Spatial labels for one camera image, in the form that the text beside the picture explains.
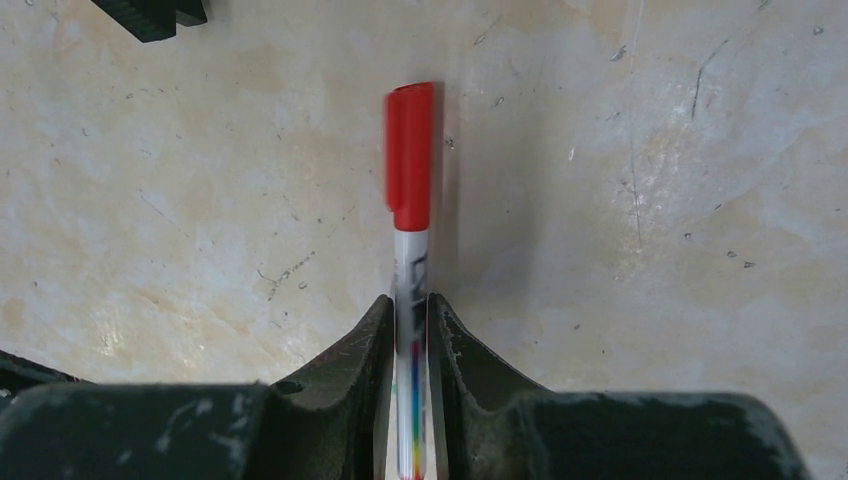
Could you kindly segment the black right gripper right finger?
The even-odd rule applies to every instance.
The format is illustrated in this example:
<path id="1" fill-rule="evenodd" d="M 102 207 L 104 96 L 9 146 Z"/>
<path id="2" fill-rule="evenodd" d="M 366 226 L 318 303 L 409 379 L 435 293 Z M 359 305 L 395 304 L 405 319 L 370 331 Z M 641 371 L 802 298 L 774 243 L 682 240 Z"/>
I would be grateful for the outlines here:
<path id="1" fill-rule="evenodd" d="M 723 392 L 555 392 L 428 301 L 441 479 L 806 479 L 778 417 Z"/>

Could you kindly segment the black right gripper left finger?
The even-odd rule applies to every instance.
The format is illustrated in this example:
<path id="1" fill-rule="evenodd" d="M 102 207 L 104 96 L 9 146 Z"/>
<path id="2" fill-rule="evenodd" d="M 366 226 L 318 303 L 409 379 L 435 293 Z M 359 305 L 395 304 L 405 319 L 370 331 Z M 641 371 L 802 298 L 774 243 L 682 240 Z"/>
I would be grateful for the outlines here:
<path id="1" fill-rule="evenodd" d="M 273 384 L 95 384 L 1 356 L 5 479 L 381 479 L 393 303 Z"/>

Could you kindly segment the white red marker pen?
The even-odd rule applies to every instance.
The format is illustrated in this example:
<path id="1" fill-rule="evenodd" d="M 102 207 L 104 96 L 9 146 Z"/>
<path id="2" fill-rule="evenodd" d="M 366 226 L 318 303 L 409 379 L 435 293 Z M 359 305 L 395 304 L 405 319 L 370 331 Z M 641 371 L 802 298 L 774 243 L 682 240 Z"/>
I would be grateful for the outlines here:
<path id="1" fill-rule="evenodd" d="M 395 232 L 393 302 L 397 471 L 426 474 L 427 255 L 429 232 Z"/>

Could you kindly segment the red marker cap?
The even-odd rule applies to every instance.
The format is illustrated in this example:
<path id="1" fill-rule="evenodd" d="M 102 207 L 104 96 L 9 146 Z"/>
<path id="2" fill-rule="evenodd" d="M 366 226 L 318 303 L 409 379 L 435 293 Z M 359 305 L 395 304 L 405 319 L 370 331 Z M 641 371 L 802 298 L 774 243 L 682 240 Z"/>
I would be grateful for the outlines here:
<path id="1" fill-rule="evenodd" d="M 399 231 L 429 228 L 435 84 L 398 87 L 384 100 L 385 201 Z"/>

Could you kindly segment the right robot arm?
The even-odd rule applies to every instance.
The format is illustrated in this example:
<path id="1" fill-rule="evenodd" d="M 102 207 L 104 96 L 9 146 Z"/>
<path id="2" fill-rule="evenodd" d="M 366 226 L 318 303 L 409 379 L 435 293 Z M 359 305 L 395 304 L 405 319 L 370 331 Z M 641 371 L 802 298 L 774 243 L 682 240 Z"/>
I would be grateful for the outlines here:
<path id="1" fill-rule="evenodd" d="M 271 385 L 94 384 L 1 356 L 5 479 L 381 479 L 393 327 L 381 296 Z M 759 400 L 699 392 L 551 391 L 429 299 L 441 479 L 806 479 Z"/>

